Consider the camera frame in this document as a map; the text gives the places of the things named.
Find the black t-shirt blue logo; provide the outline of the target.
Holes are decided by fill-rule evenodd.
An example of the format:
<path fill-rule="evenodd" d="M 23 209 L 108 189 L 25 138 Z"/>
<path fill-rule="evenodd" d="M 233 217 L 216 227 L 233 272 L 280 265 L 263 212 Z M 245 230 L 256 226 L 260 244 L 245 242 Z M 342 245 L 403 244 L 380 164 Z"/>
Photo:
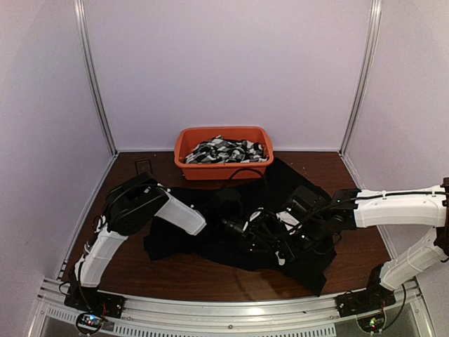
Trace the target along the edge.
<path fill-rule="evenodd" d="M 199 211 L 206 225 L 190 235 L 153 218 L 143 241 L 150 260 L 193 253 L 241 270 L 275 270 L 321 294 L 323 272 L 336 256 L 336 231 L 321 232 L 326 218 L 313 212 L 332 199 L 287 163 L 275 159 L 253 182 L 217 190 L 176 187 L 173 195 Z"/>

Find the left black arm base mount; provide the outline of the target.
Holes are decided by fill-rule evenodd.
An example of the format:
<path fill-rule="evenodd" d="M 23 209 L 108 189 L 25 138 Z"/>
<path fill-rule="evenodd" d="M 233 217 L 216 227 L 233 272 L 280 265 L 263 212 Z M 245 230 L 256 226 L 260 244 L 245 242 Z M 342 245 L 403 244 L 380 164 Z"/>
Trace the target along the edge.
<path fill-rule="evenodd" d="M 106 318 L 121 318 L 125 298 L 98 291 L 97 289 L 77 289 L 74 293 L 65 296 L 64 304 L 83 312 L 91 312 Z"/>

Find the round picture brooch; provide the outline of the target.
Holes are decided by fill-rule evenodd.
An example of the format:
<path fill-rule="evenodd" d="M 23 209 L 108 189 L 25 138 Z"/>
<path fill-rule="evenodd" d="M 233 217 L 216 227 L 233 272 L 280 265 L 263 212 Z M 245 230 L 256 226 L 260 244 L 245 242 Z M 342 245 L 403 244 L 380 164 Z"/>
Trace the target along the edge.
<path fill-rule="evenodd" d="M 276 257 L 277 257 L 277 259 L 278 259 L 278 263 L 279 263 L 279 265 L 280 266 L 283 266 L 283 265 L 285 265 L 285 263 L 286 263 L 286 260 L 285 260 L 285 258 L 284 257 L 282 257 L 281 256 L 281 254 L 280 254 L 280 252 L 279 251 L 277 251 L 276 253 Z"/>

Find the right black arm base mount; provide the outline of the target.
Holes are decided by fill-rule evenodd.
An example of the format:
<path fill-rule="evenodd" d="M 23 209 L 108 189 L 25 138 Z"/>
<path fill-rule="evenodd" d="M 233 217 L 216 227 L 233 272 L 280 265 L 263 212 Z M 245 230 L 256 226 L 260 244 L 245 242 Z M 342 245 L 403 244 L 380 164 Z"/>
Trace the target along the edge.
<path fill-rule="evenodd" d="M 379 311 L 396 303 L 393 292 L 387 291 L 350 291 L 335 298 L 337 310 L 341 317 L 360 315 L 366 312 Z"/>

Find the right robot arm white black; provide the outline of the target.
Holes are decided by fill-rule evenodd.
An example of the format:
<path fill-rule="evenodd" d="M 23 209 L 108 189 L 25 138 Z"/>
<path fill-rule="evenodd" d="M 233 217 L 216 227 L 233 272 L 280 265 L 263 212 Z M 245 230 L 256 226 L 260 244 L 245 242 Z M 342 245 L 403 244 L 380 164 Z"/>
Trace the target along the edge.
<path fill-rule="evenodd" d="M 404 282 L 448 260 L 448 181 L 420 190 L 338 190 L 320 200 L 301 186 L 276 214 L 302 250 L 344 230 L 378 225 L 424 225 L 429 231 L 400 256 L 375 267 L 359 302 L 374 310 Z"/>

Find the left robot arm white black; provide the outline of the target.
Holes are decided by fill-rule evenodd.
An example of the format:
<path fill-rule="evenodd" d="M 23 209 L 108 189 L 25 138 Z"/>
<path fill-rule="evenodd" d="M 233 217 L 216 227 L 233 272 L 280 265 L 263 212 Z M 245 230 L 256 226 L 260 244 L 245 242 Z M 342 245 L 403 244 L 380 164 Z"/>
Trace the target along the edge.
<path fill-rule="evenodd" d="M 73 299 L 86 312 L 101 304 L 96 291 L 120 246 L 150 224 L 148 254 L 153 260 L 178 251 L 243 270 L 286 265 L 281 240 L 269 232 L 278 222 L 262 207 L 246 211 L 240 186 L 218 190 L 174 190 L 142 173 L 106 198 L 92 238 L 69 274 Z"/>

